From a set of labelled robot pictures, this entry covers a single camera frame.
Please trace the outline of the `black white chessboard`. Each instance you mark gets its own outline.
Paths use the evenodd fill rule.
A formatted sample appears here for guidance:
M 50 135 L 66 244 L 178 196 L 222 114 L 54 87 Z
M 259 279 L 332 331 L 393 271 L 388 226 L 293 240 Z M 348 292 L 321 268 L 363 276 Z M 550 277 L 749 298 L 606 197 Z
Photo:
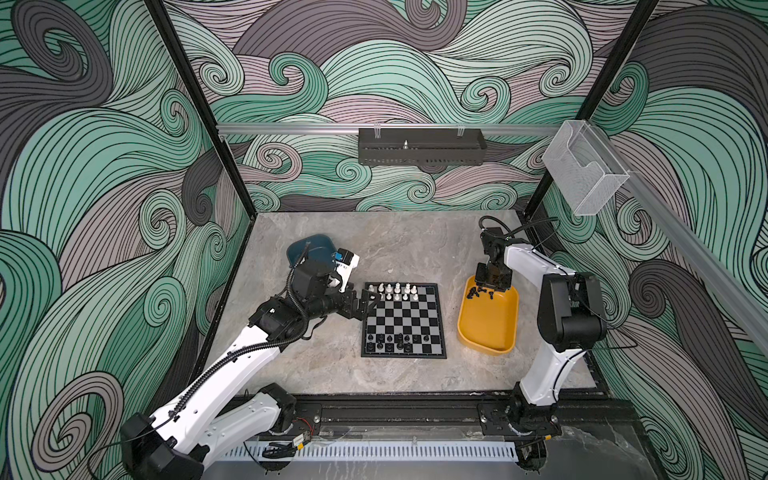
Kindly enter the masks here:
M 423 285 L 427 294 L 418 301 L 381 300 L 375 296 L 373 308 L 368 317 L 363 320 L 361 355 L 370 358 L 426 358 L 445 359 L 447 357 L 445 335 L 442 322 L 442 312 L 438 285 L 435 283 L 415 283 Z M 440 355 L 366 355 L 362 347 L 367 334 L 406 334 L 431 335 L 433 339 L 440 338 L 442 353 Z

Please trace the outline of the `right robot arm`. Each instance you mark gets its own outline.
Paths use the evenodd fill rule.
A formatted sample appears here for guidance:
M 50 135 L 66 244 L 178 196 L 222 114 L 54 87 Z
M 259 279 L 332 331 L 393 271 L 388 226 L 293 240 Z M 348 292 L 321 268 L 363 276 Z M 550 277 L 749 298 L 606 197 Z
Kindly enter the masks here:
M 555 262 L 501 227 L 483 227 L 480 239 L 488 256 L 476 270 L 481 287 L 505 292 L 518 275 L 539 294 L 541 345 L 519 390 L 525 406 L 550 407 L 557 403 L 562 382 L 574 363 L 607 335 L 600 281 L 592 273 Z

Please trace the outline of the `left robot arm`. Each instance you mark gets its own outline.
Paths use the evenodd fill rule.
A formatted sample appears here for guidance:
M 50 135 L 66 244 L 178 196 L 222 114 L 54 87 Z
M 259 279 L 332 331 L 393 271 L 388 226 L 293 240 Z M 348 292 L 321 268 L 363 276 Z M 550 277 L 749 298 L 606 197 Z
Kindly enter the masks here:
M 294 265 L 281 293 L 263 302 L 225 352 L 154 413 L 120 428 L 122 464 L 133 479 L 200 479 L 223 454 L 261 433 L 291 429 L 295 398 L 275 383 L 227 411 L 246 383 L 287 346 L 308 339 L 311 320 L 337 313 L 364 320 L 372 296 L 349 278 L 359 258 Z

